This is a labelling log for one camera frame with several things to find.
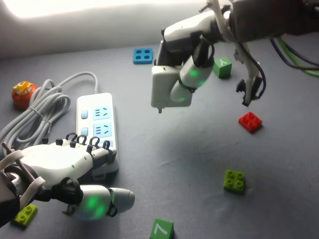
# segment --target yellow-green building block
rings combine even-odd
[[[172,239],[174,223],[156,218],[153,224],[150,239]]]
[[[22,228],[26,228],[34,218],[37,211],[38,208],[35,205],[29,204],[18,213],[15,219],[12,220],[12,223]]]
[[[220,79],[227,79],[230,77],[232,63],[228,57],[224,56],[215,59],[213,71]]]
[[[235,193],[244,193],[245,173],[235,170],[226,170],[224,189]]]

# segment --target green number block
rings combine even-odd
[[[18,213],[15,219],[12,220],[12,223],[19,227],[26,228],[34,218],[37,211],[38,208],[35,205],[29,204]]]
[[[173,234],[174,223],[156,218],[150,239],[172,239]]]
[[[226,170],[224,189],[235,193],[244,193],[245,174],[234,170]]]
[[[230,77],[232,63],[228,57],[215,59],[213,71],[220,79],[226,79]]]

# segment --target power strip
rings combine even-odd
[[[103,142],[110,142],[110,149],[117,149],[115,113],[113,99],[110,93],[101,93],[81,96],[77,100],[76,133],[87,136],[87,141],[93,137],[100,139],[99,146]],[[119,154],[112,164],[103,166],[92,171],[94,180],[104,180],[106,174],[119,169]]]

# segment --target green cable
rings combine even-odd
[[[303,64],[300,63],[300,61],[298,60],[297,56],[294,55],[294,53],[292,53],[286,46],[286,44],[284,43],[284,41],[282,40],[281,37],[277,37],[278,43],[281,46],[281,48],[283,49],[283,51],[285,52],[285,54],[290,58],[290,60],[296,65],[296,66],[301,66],[304,67]],[[310,75],[310,76],[314,76],[314,77],[318,77],[319,78],[319,73],[315,72],[315,71],[310,71],[310,70],[303,70],[306,74]]]

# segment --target lego brick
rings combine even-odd
[[[153,224],[150,239],[172,239],[174,223],[156,218]]]
[[[153,62],[153,49],[136,48],[133,54],[134,64],[151,64]]]
[[[235,170],[226,170],[224,189],[235,193],[244,193],[245,173]]]
[[[224,56],[215,59],[213,71],[220,79],[227,79],[230,77],[232,63],[228,57]]]
[[[33,220],[37,211],[38,208],[35,205],[29,204],[18,213],[15,219],[12,220],[12,223],[19,227],[26,228]]]
[[[250,133],[255,132],[258,130],[263,121],[259,119],[257,116],[254,115],[254,113],[249,112],[242,116],[238,122]]]

